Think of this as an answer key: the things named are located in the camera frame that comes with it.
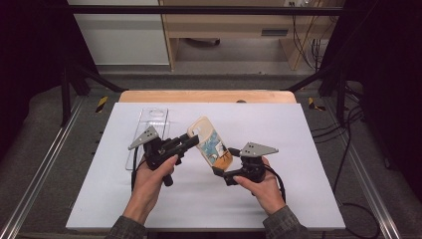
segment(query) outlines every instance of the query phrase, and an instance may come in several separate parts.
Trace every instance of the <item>wrist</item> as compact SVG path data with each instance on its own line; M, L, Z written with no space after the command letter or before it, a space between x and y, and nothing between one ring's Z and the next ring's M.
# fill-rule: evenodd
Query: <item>wrist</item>
M265 211L268 215L272 215L285 206L286 206L286 203L283 200L281 200L281 201L277 201L277 202L272 203L271 207L266 208Z
M145 206L142 205L142 202L138 202L136 199L130 198L126 208L124 209L123 216L144 225L149 212L147 212Z

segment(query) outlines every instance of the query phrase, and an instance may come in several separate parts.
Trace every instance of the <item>white cabinet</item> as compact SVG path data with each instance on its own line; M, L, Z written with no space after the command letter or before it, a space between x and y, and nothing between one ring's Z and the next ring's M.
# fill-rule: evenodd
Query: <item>white cabinet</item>
M156 0L68 0L70 5L158 5ZM160 15L75 14L96 65L169 65Z

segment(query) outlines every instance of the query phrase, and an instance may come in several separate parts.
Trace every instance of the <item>white table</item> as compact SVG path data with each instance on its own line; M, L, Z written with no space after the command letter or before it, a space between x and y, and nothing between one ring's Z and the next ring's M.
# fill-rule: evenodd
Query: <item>white table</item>
M109 230L121 215L130 196L127 147L146 108L169 109L170 137L181 136L207 116L229 147L242 148L253 141L278 148L280 152L267 158L283 179L287 203L302 224L310 230L344 228L301 105L229 103L115 104L67 228ZM240 158L235 158L231 169L239 167ZM263 229L266 214L256 198L240 186L226 186L196 148L185 153L172 176L174 184L162 187L146 221L148 229Z

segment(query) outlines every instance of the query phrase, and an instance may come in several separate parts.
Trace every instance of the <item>hand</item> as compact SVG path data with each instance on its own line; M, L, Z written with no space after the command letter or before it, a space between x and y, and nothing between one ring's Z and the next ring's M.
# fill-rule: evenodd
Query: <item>hand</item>
M269 165L268 160L263 157L265 164ZM276 176L266 170L265 178L260 183L255 183L243 176L233 177L239 185L250 190L258 199L261 207L268 215L271 215L286 206L277 184Z
M136 182L123 216L142 225L145 224L149 212L158 200L162 178L173 172L177 158L177 155L169 157L153 171L149 169L146 163L139 167L136 173Z

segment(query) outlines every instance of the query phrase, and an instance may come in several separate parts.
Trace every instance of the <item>sleeve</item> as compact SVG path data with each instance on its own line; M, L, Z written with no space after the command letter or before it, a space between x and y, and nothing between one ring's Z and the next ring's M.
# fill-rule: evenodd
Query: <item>sleeve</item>
M111 227L105 239L133 239L142 238L146 229L143 225L123 216L120 216Z
M301 225L289 206L285 206L270 215L264 220L263 224L268 239L311 238L308 229Z

